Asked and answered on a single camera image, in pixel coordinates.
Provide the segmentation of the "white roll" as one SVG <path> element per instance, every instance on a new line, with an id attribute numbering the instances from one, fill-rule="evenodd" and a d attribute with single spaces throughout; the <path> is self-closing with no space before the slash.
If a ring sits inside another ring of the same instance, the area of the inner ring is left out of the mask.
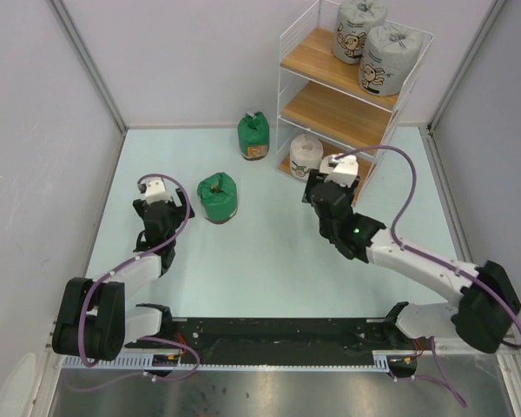
<path id="1" fill-rule="evenodd" d="M 322 142 L 316 135 L 303 133 L 290 144 L 290 170 L 292 176 L 301 181 L 308 178 L 312 169 L 318 169 L 323 159 Z"/>

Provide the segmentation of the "white wire wooden shelf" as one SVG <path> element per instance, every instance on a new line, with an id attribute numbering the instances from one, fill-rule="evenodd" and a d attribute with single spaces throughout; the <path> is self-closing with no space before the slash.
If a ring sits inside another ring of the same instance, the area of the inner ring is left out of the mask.
<path id="1" fill-rule="evenodd" d="M 322 142 L 326 155 L 388 144 L 419 78 L 433 35 L 423 32 L 422 50 L 394 96 L 372 95 L 358 84 L 356 65 L 331 51 L 339 5 L 314 2 L 280 36 L 275 167 L 291 175 L 290 146 L 300 134 Z"/>

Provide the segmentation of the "grey roll front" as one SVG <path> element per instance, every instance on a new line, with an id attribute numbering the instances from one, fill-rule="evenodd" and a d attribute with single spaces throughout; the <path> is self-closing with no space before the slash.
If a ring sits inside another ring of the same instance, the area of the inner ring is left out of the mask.
<path id="1" fill-rule="evenodd" d="M 423 34 L 395 23 L 371 28 L 359 62 L 359 86 L 375 96 L 394 96 L 418 60 Z"/>

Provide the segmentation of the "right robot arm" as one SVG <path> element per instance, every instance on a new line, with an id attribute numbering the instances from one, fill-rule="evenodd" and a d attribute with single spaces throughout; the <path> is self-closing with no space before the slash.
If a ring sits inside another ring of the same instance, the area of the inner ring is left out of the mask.
<path id="1" fill-rule="evenodd" d="M 404 348 L 413 339 L 453 331 L 486 354 L 505 344 L 521 303 L 505 269 L 494 261 L 478 266 L 451 261 L 398 244 L 384 223 L 353 211 L 356 187 L 330 182 L 317 169 L 307 179 L 303 201 L 319 218 L 320 234 L 347 259 L 391 269 L 445 299 L 443 304 L 398 304 L 383 327 L 385 342 Z"/>

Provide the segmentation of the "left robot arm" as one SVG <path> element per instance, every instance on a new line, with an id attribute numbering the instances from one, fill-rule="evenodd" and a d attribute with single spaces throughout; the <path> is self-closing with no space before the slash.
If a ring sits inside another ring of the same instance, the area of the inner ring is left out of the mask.
<path id="1" fill-rule="evenodd" d="M 171 197 L 133 201 L 144 230 L 129 260 L 97 279 L 74 277 L 67 282 L 52 334 L 55 353 L 84 357 L 94 365 L 114 360 L 125 344 L 142 337 L 159 348 L 174 339 L 168 308 L 144 303 L 128 309 L 126 300 L 172 265 L 175 237 L 195 216 L 186 193 L 178 188 L 176 194 L 180 205 Z"/>

